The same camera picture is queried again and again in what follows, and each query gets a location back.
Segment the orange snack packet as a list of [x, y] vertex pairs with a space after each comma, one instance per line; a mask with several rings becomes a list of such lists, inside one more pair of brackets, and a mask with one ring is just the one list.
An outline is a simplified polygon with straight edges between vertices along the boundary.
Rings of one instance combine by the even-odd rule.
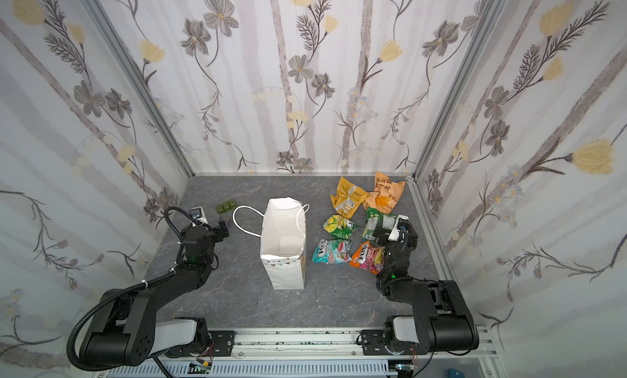
[[363, 203], [365, 210], [374, 208], [389, 215], [398, 205], [403, 194], [406, 181], [394, 182], [388, 175], [377, 172], [374, 181], [374, 191], [370, 192]]

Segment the green yellow candy packet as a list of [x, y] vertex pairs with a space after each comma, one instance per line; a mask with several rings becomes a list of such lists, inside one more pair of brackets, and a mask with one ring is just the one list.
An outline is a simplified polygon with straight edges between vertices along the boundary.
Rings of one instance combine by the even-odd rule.
[[350, 239], [358, 227], [354, 221], [340, 215], [331, 216], [323, 225], [324, 230], [337, 239]]

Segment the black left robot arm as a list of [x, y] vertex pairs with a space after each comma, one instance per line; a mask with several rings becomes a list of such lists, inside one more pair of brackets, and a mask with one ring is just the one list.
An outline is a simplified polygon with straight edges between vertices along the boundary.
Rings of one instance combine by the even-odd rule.
[[229, 237], [228, 225], [220, 218], [216, 227], [210, 226], [200, 207], [185, 211], [169, 206], [163, 218], [179, 242], [174, 266], [158, 278], [107, 291], [78, 320], [66, 343], [74, 367], [83, 371], [135, 367], [161, 354], [204, 355], [215, 344], [205, 319], [158, 323], [157, 315], [167, 304], [205, 285], [219, 266], [215, 246]]

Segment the white paper bag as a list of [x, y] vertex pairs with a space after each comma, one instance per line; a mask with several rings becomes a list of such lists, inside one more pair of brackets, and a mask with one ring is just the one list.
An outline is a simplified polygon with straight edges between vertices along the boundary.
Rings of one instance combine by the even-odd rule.
[[[237, 214], [248, 209], [263, 218], [261, 232], [254, 233], [241, 226]], [[260, 239], [260, 259], [275, 291], [305, 288], [307, 225], [310, 209], [294, 198], [271, 198], [265, 212], [251, 206], [233, 210], [233, 224], [242, 232]]]

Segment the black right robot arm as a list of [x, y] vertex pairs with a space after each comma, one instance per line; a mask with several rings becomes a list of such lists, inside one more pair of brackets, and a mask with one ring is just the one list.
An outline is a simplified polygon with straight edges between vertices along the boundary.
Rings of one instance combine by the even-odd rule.
[[388, 301], [409, 305], [411, 314], [386, 319], [387, 350], [411, 350], [419, 355], [442, 351], [455, 356], [476, 350], [480, 336], [457, 283], [411, 276], [408, 270], [417, 234], [409, 225], [396, 231], [396, 239], [385, 244], [377, 290]]

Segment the orange pink candy packet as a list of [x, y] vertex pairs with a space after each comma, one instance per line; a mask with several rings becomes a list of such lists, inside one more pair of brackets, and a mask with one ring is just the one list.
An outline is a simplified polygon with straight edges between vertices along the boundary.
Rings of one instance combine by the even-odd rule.
[[349, 264], [355, 268], [378, 274], [384, 266], [384, 251], [383, 247], [377, 247], [370, 241], [365, 241], [354, 253]]

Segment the teal red candy packet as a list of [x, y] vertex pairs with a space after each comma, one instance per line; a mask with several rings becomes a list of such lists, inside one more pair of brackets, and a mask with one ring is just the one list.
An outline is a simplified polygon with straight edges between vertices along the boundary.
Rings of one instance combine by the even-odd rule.
[[350, 240], [321, 239], [313, 251], [313, 263], [339, 265], [350, 261], [349, 251], [353, 243]]

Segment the yellow snack packet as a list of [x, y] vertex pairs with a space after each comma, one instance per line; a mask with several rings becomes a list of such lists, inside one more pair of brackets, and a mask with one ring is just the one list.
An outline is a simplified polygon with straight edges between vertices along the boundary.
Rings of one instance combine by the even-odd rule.
[[364, 203], [369, 193], [357, 185], [341, 177], [336, 194], [331, 195], [331, 205], [336, 213], [346, 219], [351, 219], [359, 206]]

